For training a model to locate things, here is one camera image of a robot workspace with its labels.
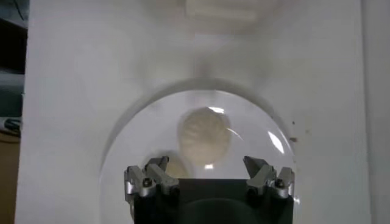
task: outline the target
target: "screw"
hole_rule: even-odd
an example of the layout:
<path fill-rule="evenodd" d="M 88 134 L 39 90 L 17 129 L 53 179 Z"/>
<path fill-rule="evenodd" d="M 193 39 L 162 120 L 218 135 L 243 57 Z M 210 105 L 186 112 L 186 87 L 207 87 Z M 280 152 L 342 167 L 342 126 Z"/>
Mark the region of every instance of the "screw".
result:
<path fill-rule="evenodd" d="M 282 179 L 276 179 L 275 180 L 275 186 L 278 187 L 278 188 L 284 188 L 285 187 L 285 183 L 283 182 Z"/>
<path fill-rule="evenodd" d="M 247 194 L 248 194 L 249 197 L 256 197 L 257 196 L 257 189 L 250 188 L 250 189 L 248 189 Z"/>
<path fill-rule="evenodd" d="M 150 187 L 152 184 L 153 184 L 153 180 L 150 179 L 149 177 L 145 178 L 142 181 L 142 186 L 144 186 L 144 187 Z"/>

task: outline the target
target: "textured ball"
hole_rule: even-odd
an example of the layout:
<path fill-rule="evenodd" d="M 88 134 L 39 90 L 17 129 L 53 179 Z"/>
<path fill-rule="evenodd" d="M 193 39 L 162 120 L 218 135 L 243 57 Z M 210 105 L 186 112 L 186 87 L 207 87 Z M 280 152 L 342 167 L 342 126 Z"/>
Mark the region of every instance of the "textured ball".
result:
<path fill-rule="evenodd" d="M 195 165 L 222 158 L 230 144 L 229 120 L 209 108 L 193 111 L 179 127 L 180 151 Z"/>

